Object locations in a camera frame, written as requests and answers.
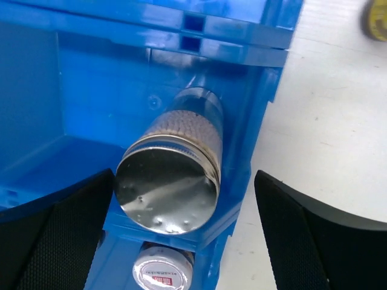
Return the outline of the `brown yellow-label bottle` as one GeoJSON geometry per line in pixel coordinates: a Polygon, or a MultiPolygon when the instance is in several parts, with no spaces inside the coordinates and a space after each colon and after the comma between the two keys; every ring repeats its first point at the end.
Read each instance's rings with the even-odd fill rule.
{"type": "Polygon", "coordinates": [[[360,24],[366,37],[386,42],[386,0],[367,1],[362,11],[360,24]]]}

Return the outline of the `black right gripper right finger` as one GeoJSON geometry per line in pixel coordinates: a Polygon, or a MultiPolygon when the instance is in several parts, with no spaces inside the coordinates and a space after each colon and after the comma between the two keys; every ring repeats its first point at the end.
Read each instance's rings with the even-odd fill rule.
{"type": "Polygon", "coordinates": [[[262,170],[254,188],[277,289],[386,289],[386,223],[339,210],[262,170]]]}

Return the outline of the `silver-lid blue-label jar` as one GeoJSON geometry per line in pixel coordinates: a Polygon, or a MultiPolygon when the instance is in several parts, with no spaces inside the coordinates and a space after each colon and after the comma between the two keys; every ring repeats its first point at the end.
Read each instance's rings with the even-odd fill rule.
{"type": "Polygon", "coordinates": [[[115,196],[150,231],[178,235],[202,227],[220,195],[223,107],[203,87],[180,91],[124,153],[115,196]]]}

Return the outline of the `white-lid spice jar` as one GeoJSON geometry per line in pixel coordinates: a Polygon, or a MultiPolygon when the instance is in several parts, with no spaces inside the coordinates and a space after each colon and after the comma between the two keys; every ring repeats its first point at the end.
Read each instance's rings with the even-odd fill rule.
{"type": "Polygon", "coordinates": [[[132,275],[142,289],[189,289],[195,254],[157,243],[144,242],[132,267],[132,275]]]}

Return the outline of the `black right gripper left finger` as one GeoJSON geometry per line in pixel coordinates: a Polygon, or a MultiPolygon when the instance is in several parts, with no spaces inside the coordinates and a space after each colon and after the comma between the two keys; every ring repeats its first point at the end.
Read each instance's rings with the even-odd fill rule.
{"type": "Polygon", "coordinates": [[[103,170],[1,211],[1,289],[83,289],[112,198],[103,170]]]}

